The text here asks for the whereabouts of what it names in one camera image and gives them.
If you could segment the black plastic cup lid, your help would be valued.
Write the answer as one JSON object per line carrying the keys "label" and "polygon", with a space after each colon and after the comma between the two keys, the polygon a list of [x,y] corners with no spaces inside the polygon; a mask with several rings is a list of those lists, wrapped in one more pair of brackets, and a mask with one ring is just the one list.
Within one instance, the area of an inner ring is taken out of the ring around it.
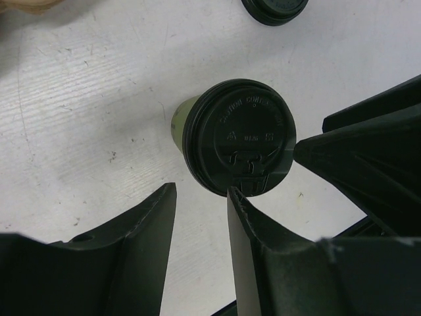
{"label": "black plastic cup lid", "polygon": [[308,0],[242,0],[247,12],[266,26],[281,26],[296,18]]}
{"label": "black plastic cup lid", "polygon": [[182,154],[198,183],[225,197],[236,187],[247,197],[276,187],[288,174],[297,141],[281,95],[250,79],[221,82],[187,113]]}

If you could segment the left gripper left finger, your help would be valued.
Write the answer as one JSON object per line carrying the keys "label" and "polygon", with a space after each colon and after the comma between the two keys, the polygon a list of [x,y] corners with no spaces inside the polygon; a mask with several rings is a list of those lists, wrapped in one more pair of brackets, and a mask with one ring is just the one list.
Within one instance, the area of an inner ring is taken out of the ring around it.
{"label": "left gripper left finger", "polygon": [[2,315],[158,315],[176,186],[68,242],[1,235]]}

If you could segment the brown cardboard cup carrier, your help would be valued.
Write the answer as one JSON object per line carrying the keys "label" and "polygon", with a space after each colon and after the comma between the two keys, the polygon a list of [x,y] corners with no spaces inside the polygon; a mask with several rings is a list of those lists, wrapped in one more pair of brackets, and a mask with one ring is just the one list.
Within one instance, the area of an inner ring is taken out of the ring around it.
{"label": "brown cardboard cup carrier", "polygon": [[59,4],[61,0],[1,0],[1,14],[18,10],[28,14],[39,15]]}

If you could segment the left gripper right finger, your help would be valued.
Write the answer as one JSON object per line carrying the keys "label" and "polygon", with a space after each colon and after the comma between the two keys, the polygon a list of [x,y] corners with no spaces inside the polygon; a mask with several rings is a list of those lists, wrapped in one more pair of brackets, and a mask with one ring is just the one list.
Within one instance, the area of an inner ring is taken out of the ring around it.
{"label": "left gripper right finger", "polygon": [[420,239],[317,242],[227,193],[239,315],[419,315]]}

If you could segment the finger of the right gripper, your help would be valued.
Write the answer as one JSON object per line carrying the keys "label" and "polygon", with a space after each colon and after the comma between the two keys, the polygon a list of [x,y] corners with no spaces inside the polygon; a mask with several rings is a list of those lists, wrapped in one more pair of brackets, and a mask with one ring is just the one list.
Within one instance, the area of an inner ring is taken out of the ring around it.
{"label": "finger of the right gripper", "polygon": [[329,115],[293,158],[389,234],[420,235],[420,77]]}

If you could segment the green paper coffee cup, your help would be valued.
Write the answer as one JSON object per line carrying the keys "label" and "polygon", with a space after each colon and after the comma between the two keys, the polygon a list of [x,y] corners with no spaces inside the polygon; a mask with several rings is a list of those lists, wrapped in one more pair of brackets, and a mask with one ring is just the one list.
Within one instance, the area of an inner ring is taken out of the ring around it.
{"label": "green paper coffee cup", "polygon": [[181,154],[184,154],[182,144],[183,144],[183,132],[184,132],[186,120],[189,115],[189,112],[192,110],[194,104],[197,102],[199,98],[200,96],[196,95],[195,97],[185,100],[178,106],[178,108],[176,109],[175,113],[172,116],[171,125],[170,125],[171,136],[172,136],[174,144],[176,145],[176,147],[178,148]]}

